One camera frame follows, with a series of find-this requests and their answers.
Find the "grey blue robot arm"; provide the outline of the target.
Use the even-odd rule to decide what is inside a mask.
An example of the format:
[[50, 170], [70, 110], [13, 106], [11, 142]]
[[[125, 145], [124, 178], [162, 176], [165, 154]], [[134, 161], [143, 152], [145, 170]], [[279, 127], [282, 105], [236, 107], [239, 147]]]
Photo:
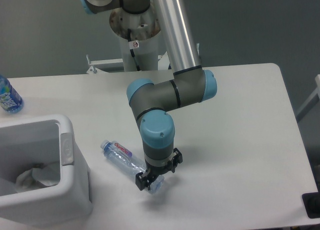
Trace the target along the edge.
[[217, 82], [202, 68], [193, 42], [183, 0], [80, 0], [89, 14], [111, 11], [109, 23], [125, 40], [123, 64], [134, 71], [146, 70], [139, 49], [142, 42], [163, 33], [173, 79], [155, 84], [137, 79], [126, 94], [137, 123], [146, 169], [135, 175], [140, 190], [150, 189], [157, 177], [174, 172], [182, 153], [174, 147], [175, 126], [169, 111], [213, 98]]

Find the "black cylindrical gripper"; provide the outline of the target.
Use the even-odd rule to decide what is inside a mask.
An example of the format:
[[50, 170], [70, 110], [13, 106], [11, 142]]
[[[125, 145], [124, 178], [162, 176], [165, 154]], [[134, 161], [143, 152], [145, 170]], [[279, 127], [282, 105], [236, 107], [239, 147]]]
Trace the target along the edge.
[[151, 189], [151, 184], [159, 175], [164, 175], [167, 172], [175, 173], [176, 168], [183, 162], [183, 155], [177, 149], [173, 149], [173, 155], [167, 158], [155, 160], [147, 155], [144, 155], [146, 163], [146, 172], [140, 172], [135, 175], [135, 184], [140, 191]]

